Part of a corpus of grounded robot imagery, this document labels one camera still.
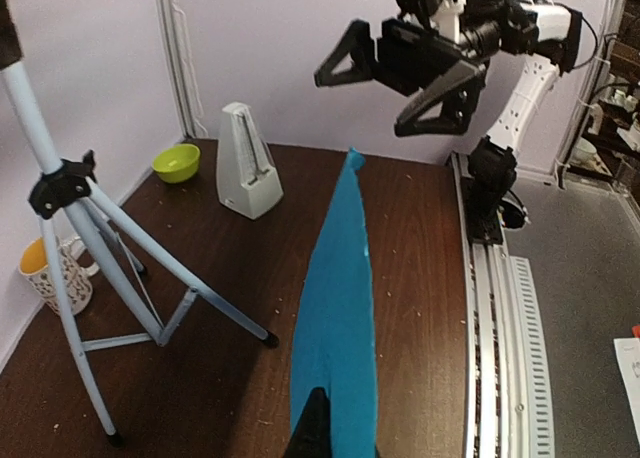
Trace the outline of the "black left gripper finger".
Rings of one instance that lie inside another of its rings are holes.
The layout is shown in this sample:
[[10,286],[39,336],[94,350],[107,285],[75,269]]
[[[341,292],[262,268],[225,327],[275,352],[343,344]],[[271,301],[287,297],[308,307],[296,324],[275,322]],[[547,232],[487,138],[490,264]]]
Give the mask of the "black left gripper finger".
[[313,388],[283,457],[331,458],[330,426],[330,400],[323,388]]

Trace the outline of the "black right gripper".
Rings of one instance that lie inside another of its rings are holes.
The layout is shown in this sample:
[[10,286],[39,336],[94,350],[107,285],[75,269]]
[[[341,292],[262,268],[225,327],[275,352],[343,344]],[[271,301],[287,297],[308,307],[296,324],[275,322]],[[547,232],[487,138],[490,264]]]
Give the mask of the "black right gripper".
[[410,96],[422,90],[398,115],[398,137],[463,135],[485,87],[488,24],[473,23],[455,43],[434,29],[390,18],[376,42],[370,24],[353,20],[314,73],[317,87],[376,80]]

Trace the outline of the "blue sheet music page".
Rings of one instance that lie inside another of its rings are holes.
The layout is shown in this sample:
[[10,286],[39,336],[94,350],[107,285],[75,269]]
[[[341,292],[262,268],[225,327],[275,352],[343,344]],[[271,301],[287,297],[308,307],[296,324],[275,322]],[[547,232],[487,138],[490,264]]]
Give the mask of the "blue sheet music page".
[[323,388],[332,457],[378,454],[373,276],[358,180],[364,163],[348,151],[311,255],[292,346],[291,436],[311,390]]

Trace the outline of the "white perforated music stand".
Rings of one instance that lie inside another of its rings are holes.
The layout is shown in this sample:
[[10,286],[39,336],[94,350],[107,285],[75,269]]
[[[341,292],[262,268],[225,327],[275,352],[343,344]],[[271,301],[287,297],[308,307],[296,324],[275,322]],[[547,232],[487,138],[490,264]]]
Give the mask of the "white perforated music stand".
[[[226,301],[172,256],[100,189],[94,173],[93,152],[87,152],[79,161],[69,161],[59,156],[23,63],[22,47],[8,0],[1,0],[1,80],[41,171],[28,202],[38,218],[64,333],[106,438],[113,447],[119,448],[123,438],[98,388],[89,364],[89,352],[149,341],[164,346],[198,298],[240,325],[266,347],[277,347],[279,339]],[[64,212],[99,270],[142,326],[142,332],[104,339],[82,339],[71,309],[54,230],[53,218],[58,211]],[[133,285],[114,257],[114,251],[119,250],[129,261],[135,275],[141,276],[146,271],[145,266],[123,243],[122,234],[132,238],[185,285],[184,297],[169,321],[161,320],[144,286]]]

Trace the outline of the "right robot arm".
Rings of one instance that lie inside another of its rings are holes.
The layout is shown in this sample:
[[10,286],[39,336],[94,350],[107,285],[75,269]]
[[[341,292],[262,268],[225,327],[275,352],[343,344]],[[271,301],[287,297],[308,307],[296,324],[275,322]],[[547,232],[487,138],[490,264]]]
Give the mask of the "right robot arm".
[[516,180],[527,128],[556,80],[576,69],[582,14],[546,0],[501,0],[483,17],[465,21],[463,0],[443,0],[439,10],[403,9],[382,24],[352,21],[314,73],[318,87],[377,81],[409,98],[394,132],[462,135],[498,52],[526,60],[494,124],[468,157],[472,182],[467,222],[486,232]]

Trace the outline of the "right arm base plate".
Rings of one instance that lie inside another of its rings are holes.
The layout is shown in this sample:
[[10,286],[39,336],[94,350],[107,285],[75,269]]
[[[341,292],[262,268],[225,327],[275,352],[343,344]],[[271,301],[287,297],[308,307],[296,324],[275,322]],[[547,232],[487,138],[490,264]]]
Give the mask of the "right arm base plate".
[[500,200],[494,213],[485,217],[477,216],[469,207],[472,186],[472,178],[461,179],[465,229],[470,243],[502,245],[505,230],[521,230],[530,223],[526,206],[513,190],[509,190],[507,196]]

